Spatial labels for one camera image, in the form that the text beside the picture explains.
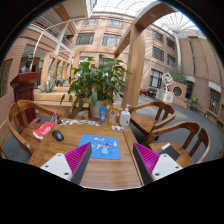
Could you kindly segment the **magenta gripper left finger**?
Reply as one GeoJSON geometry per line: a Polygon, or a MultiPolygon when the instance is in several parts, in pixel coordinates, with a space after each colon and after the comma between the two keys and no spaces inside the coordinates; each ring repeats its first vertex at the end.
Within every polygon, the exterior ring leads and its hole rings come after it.
{"type": "Polygon", "coordinates": [[[57,153],[41,169],[79,185],[91,153],[91,144],[86,143],[66,154],[57,153]]]}

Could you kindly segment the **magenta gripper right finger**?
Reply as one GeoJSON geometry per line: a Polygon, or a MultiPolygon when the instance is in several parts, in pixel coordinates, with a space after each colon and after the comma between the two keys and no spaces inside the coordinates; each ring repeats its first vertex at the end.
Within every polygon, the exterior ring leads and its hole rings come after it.
{"type": "Polygon", "coordinates": [[[143,145],[134,143],[133,154],[145,185],[182,169],[176,162],[180,154],[170,143],[162,146],[156,152],[143,145]]]}

